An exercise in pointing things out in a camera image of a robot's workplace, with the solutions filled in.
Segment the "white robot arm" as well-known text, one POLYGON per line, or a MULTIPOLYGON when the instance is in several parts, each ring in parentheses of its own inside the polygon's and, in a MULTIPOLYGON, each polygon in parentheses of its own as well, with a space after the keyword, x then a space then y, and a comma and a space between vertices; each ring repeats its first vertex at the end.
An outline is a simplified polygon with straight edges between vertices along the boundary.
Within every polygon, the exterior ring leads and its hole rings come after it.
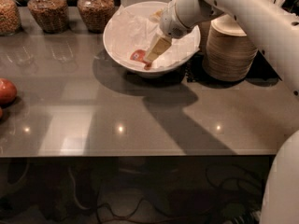
MULTIPOLYGON (((299 18, 269 0, 172 0, 160 18, 145 59, 164 53, 158 42, 182 38, 199 22, 230 15, 272 65, 294 96, 299 94, 299 18)), ((299 224, 299 132, 292 134, 273 160, 259 224, 299 224)))

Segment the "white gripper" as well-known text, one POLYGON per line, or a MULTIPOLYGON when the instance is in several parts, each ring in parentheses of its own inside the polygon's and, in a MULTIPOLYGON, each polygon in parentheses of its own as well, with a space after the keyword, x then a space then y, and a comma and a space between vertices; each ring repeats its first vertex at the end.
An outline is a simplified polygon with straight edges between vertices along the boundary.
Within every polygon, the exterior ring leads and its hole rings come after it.
POLYGON ((177 4, 178 0, 172 0, 166 7, 155 11, 149 16, 151 22, 159 23, 163 35, 156 33, 153 36, 144 56, 145 62, 152 63, 165 53, 172 45, 172 38, 181 39, 192 31, 192 28, 185 26, 179 19, 177 4))

